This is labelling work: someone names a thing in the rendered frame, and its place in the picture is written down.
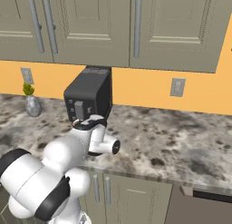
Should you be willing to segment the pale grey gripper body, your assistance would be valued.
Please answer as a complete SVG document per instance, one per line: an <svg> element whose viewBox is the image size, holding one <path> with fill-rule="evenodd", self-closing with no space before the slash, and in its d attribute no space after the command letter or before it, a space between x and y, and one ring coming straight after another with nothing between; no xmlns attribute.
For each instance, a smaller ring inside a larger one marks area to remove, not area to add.
<svg viewBox="0 0 232 224"><path fill-rule="evenodd" d="M105 120L105 118L98 114L92 114L89 119L81 122L81 126L84 127L95 127L98 124L101 124L103 126L107 125L107 121Z"/></svg>

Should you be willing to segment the black coffee machine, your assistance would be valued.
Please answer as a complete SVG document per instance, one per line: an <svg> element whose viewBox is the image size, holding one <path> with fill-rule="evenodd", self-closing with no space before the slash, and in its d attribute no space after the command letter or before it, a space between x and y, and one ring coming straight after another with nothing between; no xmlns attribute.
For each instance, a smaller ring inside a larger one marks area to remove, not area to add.
<svg viewBox="0 0 232 224"><path fill-rule="evenodd" d="M70 122L98 114L108 119L112 107L111 67L87 65L63 92Z"/></svg>

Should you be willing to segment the grey wall outlet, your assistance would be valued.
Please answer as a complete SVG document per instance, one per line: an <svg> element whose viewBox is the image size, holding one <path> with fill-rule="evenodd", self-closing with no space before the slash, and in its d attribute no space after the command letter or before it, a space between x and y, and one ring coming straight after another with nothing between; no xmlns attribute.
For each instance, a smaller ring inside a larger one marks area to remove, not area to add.
<svg viewBox="0 0 232 224"><path fill-rule="evenodd" d="M34 78L30 68L21 68L21 72L25 83L34 84Z"/></svg>
<svg viewBox="0 0 232 224"><path fill-rule="evenodd" d="M176 97L182 97L185 88L185 78L173 78L170 88L170 95Z"/></svg>

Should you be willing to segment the olive base cupboard door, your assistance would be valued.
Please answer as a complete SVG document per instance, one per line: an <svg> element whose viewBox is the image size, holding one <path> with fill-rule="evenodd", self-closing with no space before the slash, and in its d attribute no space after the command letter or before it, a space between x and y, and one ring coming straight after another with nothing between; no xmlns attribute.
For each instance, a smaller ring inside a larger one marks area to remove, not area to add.
<svg viewBox="0 0 232 224"><path fill-rule="evenodd" d="M111 205L106 202L105 177L111 179ZM103 174L107 224L165 224L170 184Z"/></svg>
<svg viewBox="0 0 232 224"><path fill-rule="evenodd" d="M90 170L88 171L88 173L91 177L91 187L84 196L80 197L80 203L82 209L90 217L92 224L106 224L102 174ZM95 193L94 193L93 177L92 177L94 174L98 175L99 192L100 192L99 203L95 201Z"/></svg>

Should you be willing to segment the grey-brown dishwasher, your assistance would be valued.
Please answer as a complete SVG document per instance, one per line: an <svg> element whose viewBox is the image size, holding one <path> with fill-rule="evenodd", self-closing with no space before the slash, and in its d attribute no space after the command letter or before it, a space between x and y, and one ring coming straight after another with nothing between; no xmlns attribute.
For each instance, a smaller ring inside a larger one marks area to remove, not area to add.
<svg viewBox="0 0 232 224"><path fill-rule="evenodd" d="M232 224L232 204L184 196L174 185L165 224Z"/></svg>

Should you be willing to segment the grey speckled vase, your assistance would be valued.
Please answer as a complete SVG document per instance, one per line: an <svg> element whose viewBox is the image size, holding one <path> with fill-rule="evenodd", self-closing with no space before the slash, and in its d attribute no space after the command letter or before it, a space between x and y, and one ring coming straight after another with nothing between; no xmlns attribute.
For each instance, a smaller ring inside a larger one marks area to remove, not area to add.
<svg viewBox="0 0 232 224"><path fill-rule="evenodd" d="M42 112L39 100L33 95L28 95L25 100L25 109L29 116L38 117Z"/></svg>

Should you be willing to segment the green plant sprig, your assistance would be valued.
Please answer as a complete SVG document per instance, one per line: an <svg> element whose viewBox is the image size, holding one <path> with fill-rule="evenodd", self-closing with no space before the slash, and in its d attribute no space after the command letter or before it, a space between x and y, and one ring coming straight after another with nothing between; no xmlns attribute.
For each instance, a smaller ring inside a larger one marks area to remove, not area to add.
<svg viewBox="0 0 232 224"><path fill-rule="evenodd" d="M24 83L23 92L27 96L33 95L34 94L34 87L29 83Z"/></svg>

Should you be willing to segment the olive wall cupboard door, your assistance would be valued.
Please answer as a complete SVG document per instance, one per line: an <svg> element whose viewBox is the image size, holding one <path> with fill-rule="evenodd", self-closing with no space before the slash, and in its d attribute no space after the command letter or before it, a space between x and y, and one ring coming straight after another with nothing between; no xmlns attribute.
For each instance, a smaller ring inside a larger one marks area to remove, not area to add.
<svg viewBox="0 0 232 224"><path fill-rule="evenodd" d="M127 67L131 0L50 0L56 63Z"/></svg>
<svg viewBox="0 0 232 224"><path fill-rule="evenodd" d="M140 56L135 58L131 0L130 67L214 73L231 15L232 0L142 0Z"/></svg>
<svg viewBox="0 0 232 224"><path fill-rule="evenodd" d="M34 0L44 52L39 53L28 0L0 0L0 60L52 63L43 0Z"/></svg>

